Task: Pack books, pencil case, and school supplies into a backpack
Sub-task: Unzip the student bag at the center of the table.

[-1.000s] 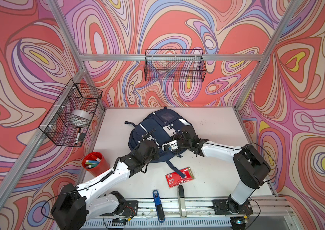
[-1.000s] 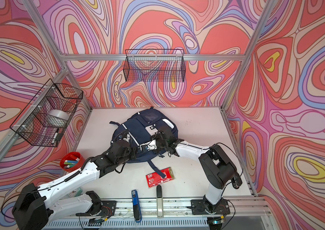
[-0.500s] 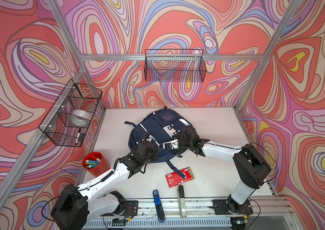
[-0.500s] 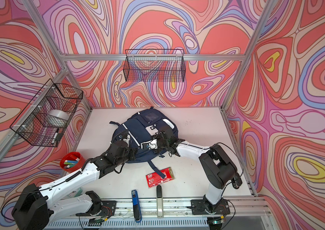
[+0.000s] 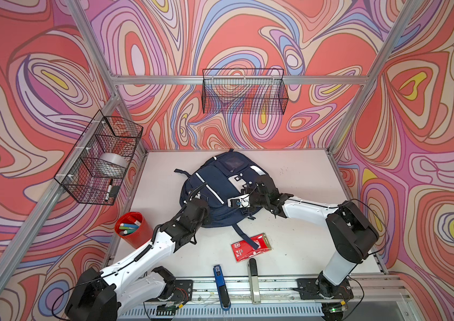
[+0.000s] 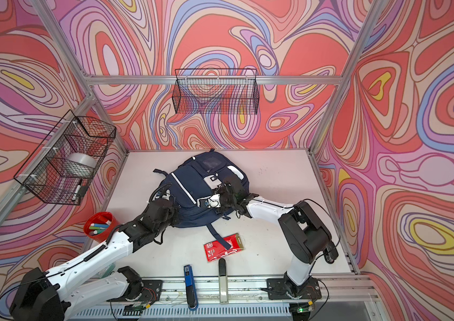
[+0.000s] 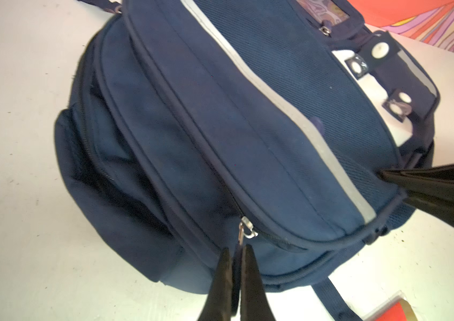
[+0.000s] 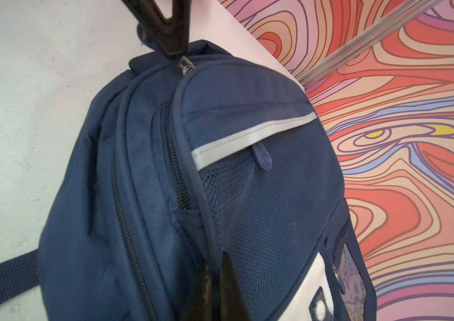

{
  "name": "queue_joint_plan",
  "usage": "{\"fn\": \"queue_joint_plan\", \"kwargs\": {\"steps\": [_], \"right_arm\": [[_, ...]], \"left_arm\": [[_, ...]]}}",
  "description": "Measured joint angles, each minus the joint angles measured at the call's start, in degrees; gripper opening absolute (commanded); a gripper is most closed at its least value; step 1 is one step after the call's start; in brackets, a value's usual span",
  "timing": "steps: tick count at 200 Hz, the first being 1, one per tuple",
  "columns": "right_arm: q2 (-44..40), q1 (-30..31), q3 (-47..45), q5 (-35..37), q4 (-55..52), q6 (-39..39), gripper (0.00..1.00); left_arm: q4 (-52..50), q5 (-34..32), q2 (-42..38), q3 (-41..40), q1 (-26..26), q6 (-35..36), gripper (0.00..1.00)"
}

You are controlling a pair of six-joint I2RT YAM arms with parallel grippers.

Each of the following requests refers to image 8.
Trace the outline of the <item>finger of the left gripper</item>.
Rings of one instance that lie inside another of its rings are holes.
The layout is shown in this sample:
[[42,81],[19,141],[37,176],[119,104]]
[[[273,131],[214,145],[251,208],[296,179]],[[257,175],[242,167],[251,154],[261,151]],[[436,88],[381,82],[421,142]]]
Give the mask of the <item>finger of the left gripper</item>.
[[191,0],[172,1],[170,56],[179,56],[188,52],[191,6]]
[[137,36],[161,54],[172,53],[172,20],[166,19],[155,1],[122,0],[137,20]]

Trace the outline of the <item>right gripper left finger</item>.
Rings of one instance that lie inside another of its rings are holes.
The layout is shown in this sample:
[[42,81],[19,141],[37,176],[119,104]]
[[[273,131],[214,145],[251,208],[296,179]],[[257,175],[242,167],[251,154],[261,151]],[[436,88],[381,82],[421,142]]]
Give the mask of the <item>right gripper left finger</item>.
[[210,266],[205,260],[202,260],[196,282],[180,320],[213,320],[213,281]]

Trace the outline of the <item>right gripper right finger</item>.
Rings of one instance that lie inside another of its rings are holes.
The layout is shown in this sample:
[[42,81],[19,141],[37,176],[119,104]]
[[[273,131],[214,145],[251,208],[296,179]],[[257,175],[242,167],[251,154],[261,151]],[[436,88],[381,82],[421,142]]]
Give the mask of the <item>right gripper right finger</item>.
[[220,269],[220,319],[226,321],[251,320],[244,301],[236,269],[229,253],[222,254]]

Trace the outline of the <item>navy blue backpack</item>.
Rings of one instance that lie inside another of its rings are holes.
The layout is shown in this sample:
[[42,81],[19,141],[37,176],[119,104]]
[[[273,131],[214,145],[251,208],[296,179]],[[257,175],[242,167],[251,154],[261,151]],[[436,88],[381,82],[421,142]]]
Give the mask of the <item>navy blue backpack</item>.
[[91,102],[36,250],[0,263],[0,304],[39,286],[50,320],[180,320],[227,252],[251,320],[375,320],[377,296],[321,121],[288,77],[206,40],[153,51]]

